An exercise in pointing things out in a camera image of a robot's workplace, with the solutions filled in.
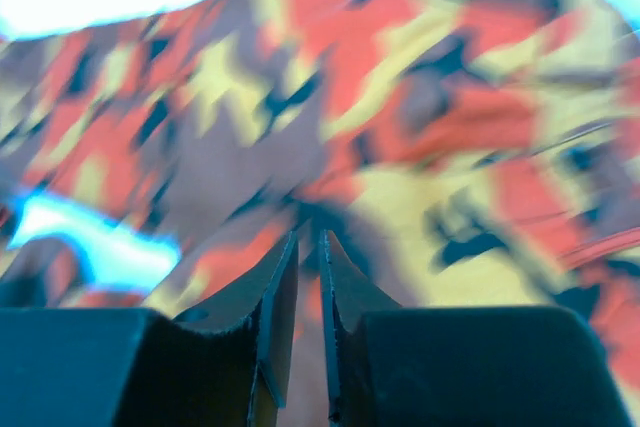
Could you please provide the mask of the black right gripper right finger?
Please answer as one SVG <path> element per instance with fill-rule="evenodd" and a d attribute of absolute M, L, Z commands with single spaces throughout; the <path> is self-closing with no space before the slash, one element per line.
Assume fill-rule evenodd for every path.
<path fill-rule="evenodd" d="M 405 308 L 318 241 L 334 426 L 628 426 L 587 325 L 550 306 Z"/>

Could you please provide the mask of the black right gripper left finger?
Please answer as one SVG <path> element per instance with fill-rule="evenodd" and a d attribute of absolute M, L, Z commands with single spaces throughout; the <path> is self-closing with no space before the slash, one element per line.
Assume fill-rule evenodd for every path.
<path fill-rule="evenodd" d="M 1 285 L 5 426 L 272 426 L 285 405 L 298 242 L 174 318 L 49 309 L 37 277 Z"/>

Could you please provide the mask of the orange camouflage trousers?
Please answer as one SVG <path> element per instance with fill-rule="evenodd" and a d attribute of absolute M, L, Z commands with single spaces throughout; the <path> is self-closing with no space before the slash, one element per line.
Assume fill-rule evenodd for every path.
<path fill-rule="evenodd" d="M 1 173 L 177 251 L 84 280 L 46 205 L 3 221 L 1 275 L 49 306 L 175 315 L 315 234 L 401 302 L 556 304 L 639 391 L 639 39 L 605 0 L 204 0 L 1 45 Z"/>

